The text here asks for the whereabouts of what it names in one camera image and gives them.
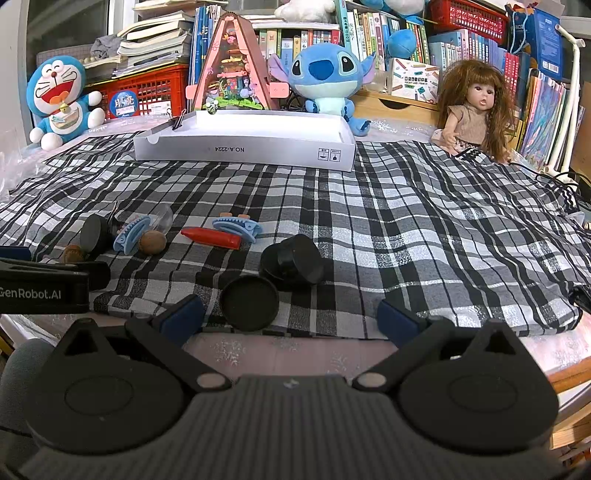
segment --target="toy building model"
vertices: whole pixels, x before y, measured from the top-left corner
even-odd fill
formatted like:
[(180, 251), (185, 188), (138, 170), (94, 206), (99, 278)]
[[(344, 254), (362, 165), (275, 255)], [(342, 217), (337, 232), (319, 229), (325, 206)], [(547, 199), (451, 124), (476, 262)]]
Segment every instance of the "toy building model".
[(269, 95), (269, 74), (248, 20), (233, 13), (220, 17), (197, 86), (194, 108), (278, 109)]

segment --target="red crayon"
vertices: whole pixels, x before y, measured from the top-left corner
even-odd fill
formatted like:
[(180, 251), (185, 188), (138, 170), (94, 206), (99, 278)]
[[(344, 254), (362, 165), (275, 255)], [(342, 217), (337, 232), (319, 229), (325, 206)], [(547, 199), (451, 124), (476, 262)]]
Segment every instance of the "red crayon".
[(238, 235), (221, 232), (220, 230), (214, 230), (212, 228), (192, 226), (183, 228), (181, 234), (190, 238), (196, 244), (231, 248), (232, 250), (238, 250), (240, 248), (241, 238)]

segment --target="white stuffed toy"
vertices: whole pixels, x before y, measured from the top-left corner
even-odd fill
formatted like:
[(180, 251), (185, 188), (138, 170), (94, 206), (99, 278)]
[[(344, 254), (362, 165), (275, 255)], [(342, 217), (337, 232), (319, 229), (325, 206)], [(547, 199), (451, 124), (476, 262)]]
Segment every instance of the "white stuffed toy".
[(330, 15), (335, 12), (333, 0), (291, 0), (275, 10), (275, 16), (286, 22), (332, 23)]

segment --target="hair claw clip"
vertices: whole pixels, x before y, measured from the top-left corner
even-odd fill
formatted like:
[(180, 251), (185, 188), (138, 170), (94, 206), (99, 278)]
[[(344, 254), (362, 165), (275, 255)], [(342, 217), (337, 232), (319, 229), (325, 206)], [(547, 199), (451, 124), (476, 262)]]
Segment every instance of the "hair claw clip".
[(135, 244), (139, 241), (139, 237), (150, 228), (151, 219), (148, 215), (142, 215), (129, 223), (121, 233), (117, 235), (115, 242), (113, 242), (113, 250), (129, 255)]
[(256, 236), (262, 232), (258, 222), (243, 217), (221, 216), (212, 222), (216, 230), (241, 236), (247, 242), (256, 243)]

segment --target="acorn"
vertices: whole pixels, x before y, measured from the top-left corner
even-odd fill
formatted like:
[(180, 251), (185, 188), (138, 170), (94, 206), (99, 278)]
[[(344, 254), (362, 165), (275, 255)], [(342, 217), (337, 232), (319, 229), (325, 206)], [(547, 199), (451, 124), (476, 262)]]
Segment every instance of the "acorn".
[(68, 245), (61, 256), (62, 263), (78, 263), (84, 261), (84, 252), (78, 245)]
[(138, 248), (145, 255), (158, 255), (166, 248), (166, 236), (157, 230), (148, 230), (140, 237)]

